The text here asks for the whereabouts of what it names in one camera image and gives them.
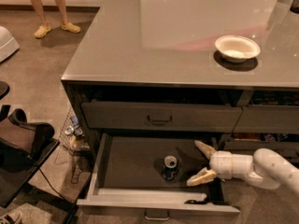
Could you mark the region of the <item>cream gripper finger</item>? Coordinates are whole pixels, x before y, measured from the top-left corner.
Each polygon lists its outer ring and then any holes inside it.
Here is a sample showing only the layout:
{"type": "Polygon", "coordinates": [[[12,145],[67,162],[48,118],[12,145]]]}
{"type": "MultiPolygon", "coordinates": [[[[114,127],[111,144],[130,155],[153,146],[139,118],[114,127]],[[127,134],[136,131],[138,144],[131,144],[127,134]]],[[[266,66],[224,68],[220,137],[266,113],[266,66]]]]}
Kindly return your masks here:
{"type": "Polygon", "coordinates": [[[206,158],[208,160],[211,158],[211,156],[214,153],[217,152],[217,150],[214,147],[207,145],[207,144],[203,143],[202,141],[195,140],[194,144],[206,156],[206,158]]]}
{"type": "Polygon", "coordinates": [[[187,186],[194,187],[205,183],[209,183],[212,182],[216,177],[217,175],[213,170],[203,168],[196,175],[193,175],[187,180],[187,186]]]}

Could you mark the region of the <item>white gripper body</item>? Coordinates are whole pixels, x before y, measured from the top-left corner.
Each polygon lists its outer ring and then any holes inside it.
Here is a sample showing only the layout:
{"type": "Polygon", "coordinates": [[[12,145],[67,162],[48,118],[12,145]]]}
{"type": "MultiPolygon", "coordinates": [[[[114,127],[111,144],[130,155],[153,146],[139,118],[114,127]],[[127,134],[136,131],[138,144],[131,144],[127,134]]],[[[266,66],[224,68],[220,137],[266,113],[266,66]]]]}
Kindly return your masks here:
{"type": "Polygon", "coordinates": [[[217,151],[211,156],[209,166],[218,178],[246,180],[253,171],[253,157],[217,151]]]}

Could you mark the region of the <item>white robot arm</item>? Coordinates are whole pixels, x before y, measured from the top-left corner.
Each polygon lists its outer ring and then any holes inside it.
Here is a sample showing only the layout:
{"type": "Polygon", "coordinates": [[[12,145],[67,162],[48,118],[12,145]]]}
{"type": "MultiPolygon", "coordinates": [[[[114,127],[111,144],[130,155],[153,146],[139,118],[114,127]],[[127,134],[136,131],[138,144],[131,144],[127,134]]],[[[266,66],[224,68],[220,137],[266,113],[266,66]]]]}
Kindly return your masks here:
{"type": "Polygon", "coordinates": [[[189,187],[223,180],[241,179],[260,189],[278,189],[281,184],[299,194],[299,169],[268,148],[257,149],[253,155],[218,151],[201,141],[195,146],[209,160],[209,169],[203,168],[187,180],[189,187]]]}

